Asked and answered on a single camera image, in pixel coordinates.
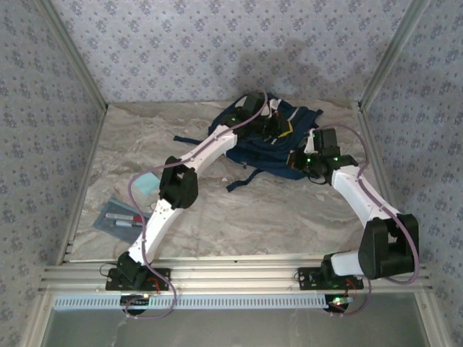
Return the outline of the navy blue backpack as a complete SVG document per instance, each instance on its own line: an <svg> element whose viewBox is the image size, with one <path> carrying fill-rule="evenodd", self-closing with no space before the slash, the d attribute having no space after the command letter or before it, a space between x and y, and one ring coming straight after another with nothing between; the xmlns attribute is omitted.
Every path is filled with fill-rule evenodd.
<svg viewBox="0 0 463 347"><path fill-rule="evenodd" d="M283 99L279 106L279 111L281 112L281 116L291 123L294 132L290 136L280 140L273 138L269 141L251 140L249 142L240 142L234 148L224 153L228 159L235 163L254 168L248 179L234 181L227 187L228 191L249 184L255 176L262 172L291 180L298 180L304 177L302 172L292 170L289 167L287 157L291 150L295 150L302 144L303 140L306 140L307 133L318 126L316 119L321 116L323 111L320 109L317 111L310 110L305 106L293 106ZM222 112L212 121L208 128L208 135L219 124ZM186 142L196 146L202 142L184 137L175 137L174 139L178 142Z"/></svg>

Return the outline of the clear blue pencil pouch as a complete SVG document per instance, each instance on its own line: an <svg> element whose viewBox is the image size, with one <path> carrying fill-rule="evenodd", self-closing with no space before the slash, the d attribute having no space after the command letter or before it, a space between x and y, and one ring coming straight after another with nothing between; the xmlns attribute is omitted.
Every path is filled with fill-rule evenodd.
<svg viewBox="0 0 463 347"><path fill-rule="evenodd" d="M119 213L125 215L139 215L139 213L132 206L127 205L123 202L110 198L109 201L103 205L100 209L100 213L93 223L93 227L100 231L107 233L121 241L125 241L129 244L135 242L137 237L142 232L141 228L120 228L114 225L116 220L108 219L105 217L106 213Z"/></svg>

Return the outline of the black controller board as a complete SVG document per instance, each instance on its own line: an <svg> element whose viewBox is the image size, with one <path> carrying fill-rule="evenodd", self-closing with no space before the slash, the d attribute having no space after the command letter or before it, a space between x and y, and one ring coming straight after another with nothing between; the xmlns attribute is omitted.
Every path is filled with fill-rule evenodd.
<svg viewBox="0 0 463 347"><path fill-rule="evenodd" d="M126 295L119 300L119 305L125 314L138 316L144 313L149 304L149 296L146 295Z"/></svg>
<svg viewBox="0 0 463 347"><path fill-rule="evenodd" d="M343 315L347 311L349 305L354 301L354 299L350 296L333 294L325 295L325 300L327 307L323 310L331 315Z"/></svg>

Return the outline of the aluminium side rail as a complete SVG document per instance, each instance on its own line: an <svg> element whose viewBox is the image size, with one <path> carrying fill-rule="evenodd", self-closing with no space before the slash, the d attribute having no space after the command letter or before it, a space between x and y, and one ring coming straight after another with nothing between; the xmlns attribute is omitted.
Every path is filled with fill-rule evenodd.
<svg viewBox="0 0 463 347"><path fill-rule="evenodd" d="M102 128L105 122L106 114L108 113L108 106L104 108L101 113L100 120L95 130L95 136L90 147L90 152L87 156L85 169L82 174L82 179L80 181L79 188L77 190L77 197L75 203L72 207L69 222L65 229L64 238L61 242L59 252L55 261L55 265L63 265L66 262L68 248L72 248L75 240L75 234L77 232L77 227L79 225L80 216L82 213L82 207L85 201L85 196L87 194L88 183L90 181L90 174L93 167L93 160L95 157L96 149L98 142L101 136Z"/></svg>
<svg viewBox="0 0 463 347"><path fill-rule="evenodd" d="M380 204L385 203L389 207L394 207L394 199L386 183L385 169L377 142L373 136L370 121L358 104L356 105L356 111L368 151L369 165L373 168L375 180L378 184L377 193L379 193L379 197L377 197L377 200L380 200ZM360 251L367 256L372 256L373 262L377 266L381 263L385 265L386 263L399 263L403 260L410 264L413 263L412 251L407 246L407 240L403 232L398 226L394 226L394 221L388 214L386 214L385 220L374 217L367 222L360 244Z"/></svg>

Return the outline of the aluminium frame post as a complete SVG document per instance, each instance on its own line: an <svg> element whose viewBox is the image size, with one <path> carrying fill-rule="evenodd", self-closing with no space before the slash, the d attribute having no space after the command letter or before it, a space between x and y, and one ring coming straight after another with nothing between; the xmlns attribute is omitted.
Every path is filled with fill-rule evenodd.
<svg viewBox="0 0 463 347"><path fill-rule="evenodd" d="M375 97L382 88L387 76L397 62L403 48L413 34L430 2L431 0L411 0L409 3L392 39L388 42L385 51L381 55L372 77L368 80L361 98L358 100L361 111L367 111L373 104Z"/></svg>
<svg viewBox="0 0 463 347"><path fill-rule="evenodd" d="M46 21L52 35L56 42L63 50L68 62L70 63L74 73L77 75L81 83L84 85L90 99L96 104L103 112L107 111L108 105L102 96L97 83L93 79L90 71L85 65L83 57L77 50L77 46L72 41L69 33L67 32L64 23L62 22L58 12L51 3L51 0L33 0L37 6L38 11Z"/></svg>

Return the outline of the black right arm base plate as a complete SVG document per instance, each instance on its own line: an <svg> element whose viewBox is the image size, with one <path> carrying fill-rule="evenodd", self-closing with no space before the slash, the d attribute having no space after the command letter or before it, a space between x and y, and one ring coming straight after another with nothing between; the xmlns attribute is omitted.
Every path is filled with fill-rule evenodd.
<svg viewBox="0 0 463 347"><path fill-rule="evenodd" d="M331 270L321 267L299 267L295 278L301 291L342 291L365 287L361 278L352 275L335 275Z"/></svg>

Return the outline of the aluminium front frame rail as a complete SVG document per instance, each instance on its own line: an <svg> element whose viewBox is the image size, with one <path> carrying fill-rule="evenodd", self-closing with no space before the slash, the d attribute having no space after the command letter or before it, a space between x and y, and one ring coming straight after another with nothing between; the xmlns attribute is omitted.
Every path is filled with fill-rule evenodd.
<svg viewBox="0 0 463 347"><path fill-rule="evenodd" d="M182 294L294 294L299 267L319 266L322 257L304 254L228 257L179 257L155 261L171 269L171 282ZM67 262L45 269L39 290L54 293L106 291L101 262Z"/></svg>

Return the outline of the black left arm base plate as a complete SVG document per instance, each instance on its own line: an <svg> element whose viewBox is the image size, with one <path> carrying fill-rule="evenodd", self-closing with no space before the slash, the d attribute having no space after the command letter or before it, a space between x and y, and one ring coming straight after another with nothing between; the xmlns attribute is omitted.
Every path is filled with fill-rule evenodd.
<svg viewBox="0 0 463 347"><path fill-rule="evenodd" d="M132 283L117 268L111 268L107 275L105 289L107 291L168 291L169 284L149 269L143 268L137 273Z"/></svg>

